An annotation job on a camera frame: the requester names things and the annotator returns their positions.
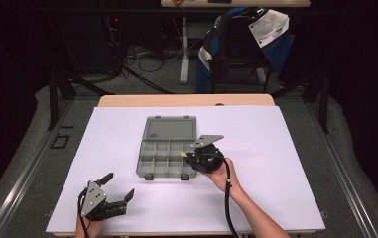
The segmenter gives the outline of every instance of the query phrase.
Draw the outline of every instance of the black office chair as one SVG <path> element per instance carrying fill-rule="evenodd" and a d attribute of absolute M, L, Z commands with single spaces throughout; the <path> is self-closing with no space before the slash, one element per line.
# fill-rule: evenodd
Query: black office chair
<path fill-rule="evenodd" d="M 214 93 L 216 86 L 224 85 L 261 85 L 263 86 L 262 92 L 266 92 L 273 69 L 249 30 L 248 25 L 251 22 L 249 16 L 239 16 L 230 20 L 226 39 L 222 41 L 228 57 L 229 69 L 225 74 L 219 75 L 214 73 L 216 71 L 214 67 L 220 67 L 219 63 L 215 64 L 213 62 L 215 59 L 209 61 L 211 93 Z M 257 68 L 266 70 L 264 84 L 259 81 L 256 74 Z"/>
<path fill-rule="evenodd" d="M 205 69 L 201 60 L 197 63 L 197 93 L 205 93 L 205 78 L 210 81 L 211 93 L 215 92 L 217 86 L 223 85 L 230 85 L 231 91 L 239 85 L 262 85 L 262 92 L 266 92 L 273 69 L 249 29 L 249 25 L 260 18 L 257 13 L 259 9 L 247 8 L 234 16 L 222 17 L 219 24 L 226 21 L 225 28 L 217 30 L 213 27 L 207 33 L 204 43 L 213 44 L 213 41 L 219 40 L 219 50 L 216 53 L 216 46 L 203 45 L 213 56 L 208 60 L 210 71 Z M 266 69 L 264 84 L 255 74 L 257 68 Z"/>

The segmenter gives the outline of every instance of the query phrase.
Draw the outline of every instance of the cable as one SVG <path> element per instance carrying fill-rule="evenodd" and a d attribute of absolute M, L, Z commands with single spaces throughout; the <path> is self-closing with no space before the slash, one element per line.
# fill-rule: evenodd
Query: cable
<path fill-rule="evenodd" d="M 182 34 L 180 33 L 179 31 L 179 28 L 177 27 L 177 24 L 176 24 L 176 21 L 175 19 L 173 18 L 173 24 L 174 24 L 174 27 L 176 27 L 176 31 L 177 31 L 177 34 L 179 35 L 179 42 L 180 42 L 180 50 L 179 50 L 179 54 L 176 55 L 173 59 L 171 60 L 175 60 L 177 59 L 183 52 L 183 49 L 184 49 L 184 46 L 183 46 L 183 36 Z"/>
<path fill-rule="evenodd" d="M 142 61 L 139 59 L 139 63 L 138 63 L 138 66 L 139 68 L 144 71 L 144 72 L 156 72 L 156 71 L 159 71 L 163 66 L 164 66 L 164 59 L 162 57 L 159 57 L 159 60 L 161 61 L 161 64 L 159 67 L 155 68 L 155 69 L 152 69 L 152 70 L 146 70 L 146 69 L 143 69 L 142 68 Z"/>
<path fill-rule="evenodd" d="M 232 224 L 231 220 L 231 214 L 229 212 L 229 194 L 231 190 L 231 171 L 228 165 L 228 162 L 226 162 L 225 158 L 217 155 L 217 154 L 202 154 L 203 156 L 212 156 L 219 158 L 225 163 L 226 166 L 226 186 L 225 186 L 225 217 L 226 217 L 226 222 L 228 223 L 229 229 L 231 230 L 231 233 L 234 237 L 238 238 L 237 232 L 235 231 L 234 225 Z"/>
<path fill-rule="evenodd" d="M 157 91 L 160 91 L 164 94 L 174 94 L 173 92 L 170 92 L 169 90 L 166 90 L 160 86 L 158 86 L 157 84 L 153 83 L 152 81 L 150 81 L 149 79 L 143 77 L 142 75 L 138 74 L 137 72 L 133 71 L 132 69 L 130 69 L 129 67 L 127 66 L 124 66 L 123 67 L 124 70 L 128 71 L 130 74 L 132 74 L 133 76 L 135 76 L 137 79 L 139 79 L 141 82 L 145 83 L 146 85 L 154 88 L 155 90 Z"/>
<path fill-rule="evenodd" d="M 101 78 L 96 78 L 96 79 L 86 79 L 86 81 L 92 83 L 92 84 L 97 84 L 97 83 L 101 83 L 101 82 L 106 82 L 106 81 L 110 81 L 116 77 L 118 77 L 121 73 L 121 70 L 120 71 L 114 71 L 104 77 L 101 77 Z"/>

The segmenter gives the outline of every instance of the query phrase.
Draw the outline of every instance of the black curtain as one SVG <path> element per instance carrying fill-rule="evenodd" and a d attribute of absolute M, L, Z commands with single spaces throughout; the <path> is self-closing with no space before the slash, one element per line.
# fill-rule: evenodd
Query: black curtain
<path fill-rule="evenodd" d="M 329 65 L 329 94 L 342 106 L 357 160 L 378 191 L 378 1 L 313 0 L 311 9 L 346 17 L 303 20 L 280 79 L 290 84 Z M 346 44 L 333 53 L 339 37 Z"/>
<path fill-rule="evenodd" d="M 0 1 L 0 178 L 32 121 L 34 94 L 48 83 L 26 26 L 15 4 Z"/>
<path fill-rule="evenodd" d="M 160 9 L 161 0 L 120 0 L 116 1 L 118 9 Z M 154 51 L 163 49 L 162 18 L 159 16 L 120 17 L 120 22 L 126 29 L 126 34 L 131 43 L 139 44 Z"/>

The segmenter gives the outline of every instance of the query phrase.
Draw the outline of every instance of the hand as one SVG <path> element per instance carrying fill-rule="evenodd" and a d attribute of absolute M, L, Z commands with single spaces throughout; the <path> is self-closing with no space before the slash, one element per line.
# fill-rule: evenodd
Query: hand
<path fill-rule="evenodd" d="M 242 191 L 241 184 L 238 181 L 237 174 L 235 172 L 234 164 L 231 159 L 227 158 L 226 162 L 229 165 L 229 171 L 230 171 L 230 178 L 231 178 L 231 190 L 230 195 L 231 197 L 235 193 L 240 193 Z M 213 181 L 213 183 L 223 192 L 225 192 L 226 187 L 226 181 L 227 181 L 227 172 L 226 172 L 226 165 L 225 163 L 222 163 L 222 165 L 217 169 L 216 171 L 206 174 L 202 173 L 206 177 L 210 178 L 210 180 Z"/>
<path fill-rule="evenodd" d="M 86 217 L 83 217 L 84 225 L 87 227 L 87 233 L 89 234 L 89 237 L 96 237 L 99 232 L 102 229 L 102 226 L 104 225 L 105 220 L 102 221 L 89 221 Z M 74 235 L 75 238 L 84 238 L 84 230 L 80 222 L 80 217 L 79 215 L 77 216 L 77 221 L 76 221 L 76 233 Z"/>
<path fill-rule="evenodd" d="M 185 0 L 173 0 L 174 5 L 176 5 L 176 7 L 182 5 L 182 3 L 183 3 L 184 1 L 185 1 Z"/>

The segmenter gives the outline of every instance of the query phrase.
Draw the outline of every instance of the forearm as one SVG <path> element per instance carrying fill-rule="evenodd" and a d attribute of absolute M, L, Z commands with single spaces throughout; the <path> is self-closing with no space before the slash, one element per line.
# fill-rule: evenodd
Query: forearm
<path fill-rule="evenodd" d="M 257 238 L 289 237 L 281 226 L 250 198 L 244 189 L 235 188 L 231 191 L 231 198 L 241 208 Z"/>
<path fill-rule="evenodd" d="M 99 231 L 102 229 L 102 226 L 105 222 L 105 220 L 90 222 L 86 218 L 83 218 L 83 221 L 85 227 L 87 228 L 87 234 L 89 235 L 89 238 L 96 237 L 99 234 Z M 76 232 L 74 234 L 74 238 L 85 238 L 85 233 L 83 230 L 83 226 L 81 225 L 79 216 L 77 216 Z"/>

